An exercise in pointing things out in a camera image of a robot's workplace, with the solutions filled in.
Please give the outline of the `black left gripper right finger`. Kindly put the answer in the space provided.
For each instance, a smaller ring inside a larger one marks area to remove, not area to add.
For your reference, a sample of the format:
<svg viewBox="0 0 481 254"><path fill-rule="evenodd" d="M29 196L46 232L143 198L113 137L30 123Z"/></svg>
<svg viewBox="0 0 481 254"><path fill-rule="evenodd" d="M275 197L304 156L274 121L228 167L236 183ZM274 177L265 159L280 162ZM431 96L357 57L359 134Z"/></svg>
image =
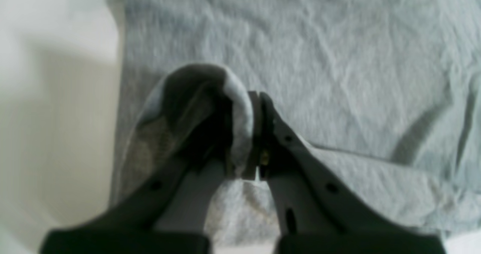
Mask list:
<svg viewBox="0 0 481 254"><path fill-rule="evenodd" d="M281 237L275 254L444 254L440 239L373 211L307 149L266 93L250 91L254 137L243 179L267 182Z"/></svg>

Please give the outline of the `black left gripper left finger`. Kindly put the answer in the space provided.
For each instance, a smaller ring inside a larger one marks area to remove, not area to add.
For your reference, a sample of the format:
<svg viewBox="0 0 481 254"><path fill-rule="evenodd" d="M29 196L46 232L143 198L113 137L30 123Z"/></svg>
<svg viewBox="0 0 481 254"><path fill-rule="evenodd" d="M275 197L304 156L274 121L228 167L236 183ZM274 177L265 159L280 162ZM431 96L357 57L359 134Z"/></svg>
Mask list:
<svg viewBox="0 0 481 254"><path fill-rule="evenodd" d="M50 231L41 254L212 254L203 227L226 178L232 100L209 89L213 111L165 164L114 208L75 228Z"/></svg>

